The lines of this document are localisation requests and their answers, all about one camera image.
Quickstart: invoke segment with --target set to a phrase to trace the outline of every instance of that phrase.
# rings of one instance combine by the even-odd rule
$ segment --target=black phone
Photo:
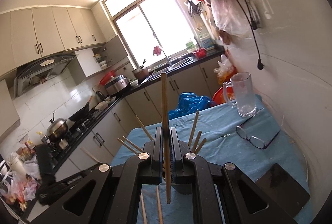
[[[291,217],[310,199],[309,193],[277,163],[257,179],[256,184]]]

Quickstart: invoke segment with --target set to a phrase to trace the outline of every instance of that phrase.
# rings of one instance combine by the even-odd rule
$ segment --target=chopstick
[[[129,145],[125,144],[125,142],[123,140],[121,140],[120,138],[117,139],[122,145],[126,146],[130,151],[132,151],[134,154],[139,154],[138,152],[136,152],[134,149],[132,149]]]
[[[199,131],[197,133],[197,136],[196,136],[196,139],[195,139],[195,142],[194,142],[194,145],[193,145],[193,148],[191,150],[191,152],[194,152],[196,150],[196,146],[198,144],[198,142],[200,141],[200,135],[202,134],[202,131]]]
[[[88,150],[86,150],[84,147],[80,147],[80,149],[87,154],[90,158],[92,158],[95,162],[100,163],[98,159],[96,159]]]
[[[190,133],[190,137],[189,137],[189,141],[188,141],[189,148],[191,146],[191,142],[193,141],[199,112],[200,112],[199,110],[196,111],[196,115],[195,115],[195,119],[194,119],[194,123],[193,123],[193,128],[191,129],[191,133]]]
[[[201,148],[203,147],[203,145],[205,144],[206,142],[206,138],[204,138],[202,140],[202,142],[200,143],[200,145],[197,147],[197,149],[195,150],[194,154],[198,154],[198,152],[201,150]]]
[[[163,212],[161,211],[161,203],[160,203],[159,188],[158,188],[158,186],[156,188],[156,192],[157,192],[157,205],[158,205],[159,224],[164,224],[164,221],[163,221]]]
[[[152,136],[151,136],[150,133],[147,131],[147,129],[145,128],[145,126],[143,125],[143,123],[141,122],[141,120],[138,118],[137,115],[135,115],[135,118],[136,118],[138,124],[141,126],[141,128],[142,128],[142,129],[144,130],[144,132],[146,133],[146,135],[149,137],[149,139],[153,141]]]
[[[145,211],[145,205],[144,205],[144,199],[143,199],[143,193],[141,193],[141,203],[142,203],[143,223],[147,224],[146,211]]]
[[[169,152],[169,122],[168,122],[168,100],[167,100],[167,74],[161,73],[161,114],[163,147],[165,162],[165,181],[166,181],[166,202],[171,203],[171,158]]]
[[[132,143],[130,140],[128,140],[125,136],[122,136],[123,138],[124,138],[124,140],[126,141],[126,142],[128,142],[130,145],[132,145],[133,147],[135,147],[138,151],[140,151],[140,152],[143,152],[143,150],[140,148],[140,147],[138,147],[136,144],[134,144],[134,143]]]

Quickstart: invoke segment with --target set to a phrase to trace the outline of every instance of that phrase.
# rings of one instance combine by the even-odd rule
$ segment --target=metal screw
[[[110,169],[110,166],[108,166],[107,164],[101,164],[99,166],[99,170],[103,173],[105,171],[108,171]]]
[[[231,162],[227,162],[225,164],[225,168],[228,169],[228,170],[235,170],[235,165]]]
[[[194,159],[196,155],[194,153],[186,153],[186,158],[187,159]]]
[[[140,153],[138,155],[139,159],[148,159],[149,158],[149,154],[148,153]]]

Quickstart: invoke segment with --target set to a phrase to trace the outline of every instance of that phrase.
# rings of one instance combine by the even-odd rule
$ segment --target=mug handle
[[[227,104],[229,105],[229,106],[231,106],[232,108],[234,108],[234,107],[236,107],[236,102],[234,102],[234,103],[232,103],[230,100],[229,100],[229,98],[228,98],[228,96],[227,96],[227,87],[232,87],[233,85],[232,85],[232,82],[231,81],[226,81],[226,82],[224,82],[223,83],[223,87],[222,87],[222,94],[223,94],[223,96],[224,96],[224,100],[226,100],[226,102],[227,102]]]

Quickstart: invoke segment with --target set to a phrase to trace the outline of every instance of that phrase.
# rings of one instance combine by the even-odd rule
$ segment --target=blue plastic bag
[[[215,106],[216,103],[207,96],[197,96],[195,93],[182,93],[175,110],[168,112],[169,120],[195,113]]]

